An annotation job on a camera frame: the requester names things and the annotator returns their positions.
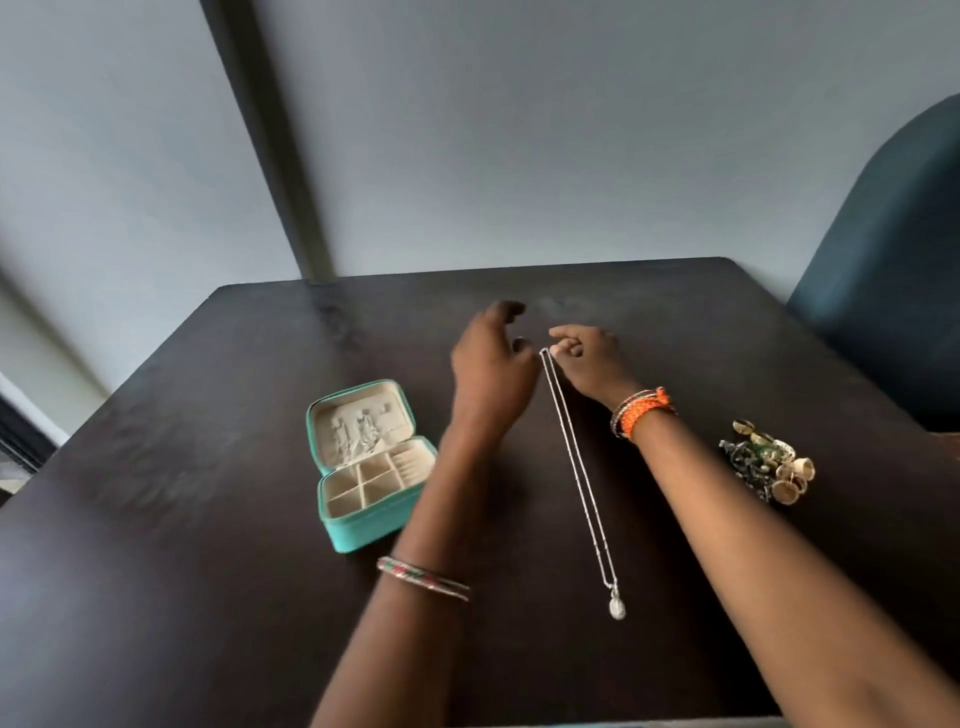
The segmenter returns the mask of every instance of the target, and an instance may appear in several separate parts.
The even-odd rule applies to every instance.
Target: table
[[[305,725],[392,543],[330,548],[306,406],[392,377],[439,442],[448,352],[496,298],[537,345],[617,332],[705,440],[744,417],[812,457],[783,516],[960,676],[960,468],[733,263],[661,260],[216,291],[0,510],[0,724]],[[639,456],[570,399],[629,614],[541,380],[494,466],[450,723],[775,713]]]

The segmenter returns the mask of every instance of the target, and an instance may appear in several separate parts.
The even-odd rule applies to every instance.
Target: bracelet
[[[376,560],[376,567],[384,573],[389,573],[408,584],[427,589],[437,594],[453,596],[463,601],[470,601],[470,587],[459,581],[444,579],[420,567],[411,566],[390,556],[381,556]]]
[[[629,440],[634,431],[634,425],[652,409],[665,409],[668,412],[677,413],[676,408],[670,401],[670,396],[663,387],[657,387],[656,392],[645,389],[635,395],[630,395],[617,407],[610,420],[611,431],[617,437]]]

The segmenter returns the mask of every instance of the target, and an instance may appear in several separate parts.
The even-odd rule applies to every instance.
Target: orange bracelet
[[[634,425],[636,425],[643,415],[652,409],[665,409],[669,412],[677,412],[666,390],[663,389],[663,387],[657,387],[657,393],[655,395],[634,400],[627,409],[623,411],[623,414],[620,415],[620,437],[624,440],[629,440],[631,434],[634,432]]]

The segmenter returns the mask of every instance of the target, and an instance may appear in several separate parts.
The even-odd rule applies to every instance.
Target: necklace chain
[[[553,354],[549,349],[540,350],[540,361],[543,364],[543,370],[546,373],[547,384],[550,387],[550,395],[553,397],[553,404],[557,408],[557,417],[560,419],[560,430],[564,434],[564,443],[566,444],[566,454],[570,458],[570,466],[573,468],[573,478],[577,483],[577,491],[580,493],[580,502],[584,507],[584,515],[587,517],[587,526],[590,529],[590,538],[593,540],[593,550],[597,555],[597,564],[600,565],[600,577],[603,579],[604,586],[611,592],[611,614],[615,619],[623,619],[626,612],[623,602],[620,599],[620,591],[616,581],[616,571],[613,570],[613,559],[610,556],[610,547],[607,545],[607,534],[603,530],[603,522],[600,520],[600,511],[597,510],[597,501],[593,497],[593,489],[590,487],[590,478],[587,475],[587,468],[584,466],[584,458],[580,454],[580,446],[577,444],[577,435],[573,431],[573,421],[570,419],[570,411],[566,407],[566,397],[564,390],[560,386],[560,380],[557,377],[557,365]],[[587,486],[590,507],[587,506],[587,497],[584,495],[584,485]],[[596,519],[596,529],[593,528],[593,520]],[[610,578],[607,578],[607,569],[604,566],[603,555],[600,553],[600,545],[597,543],[597,531],[600,532],[600,541],[603,543],[604,554],[607,556],[607,565],[610,567]]]

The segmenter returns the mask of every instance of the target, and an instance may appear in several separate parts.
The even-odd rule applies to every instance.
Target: jewelry box
[[[320,519],[339,553],[402,528],[437,449],[416,434],[400,386],[379,379],[320,398],[306,410],[310,452],[322,478]]]

